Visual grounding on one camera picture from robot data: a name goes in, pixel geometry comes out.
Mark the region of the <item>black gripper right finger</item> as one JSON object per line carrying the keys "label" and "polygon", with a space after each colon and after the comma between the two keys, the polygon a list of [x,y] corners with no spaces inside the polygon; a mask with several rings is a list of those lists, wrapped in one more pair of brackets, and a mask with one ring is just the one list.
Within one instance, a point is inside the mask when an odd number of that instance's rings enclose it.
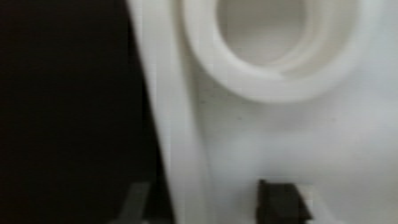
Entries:
{"label": "black gripper right finger", "polygon": [[256,224],[332,224],[318,195],[293,183],[259,180]]}

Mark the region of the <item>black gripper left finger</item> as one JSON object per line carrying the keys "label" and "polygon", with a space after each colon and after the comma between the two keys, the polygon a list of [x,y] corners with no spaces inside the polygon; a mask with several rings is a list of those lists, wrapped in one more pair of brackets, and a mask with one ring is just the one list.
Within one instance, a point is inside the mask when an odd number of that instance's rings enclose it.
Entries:
{"label": "black gripper left finger", "polygon": [[116,224],[172,224],[167,189],[162,184],[132,184]]}

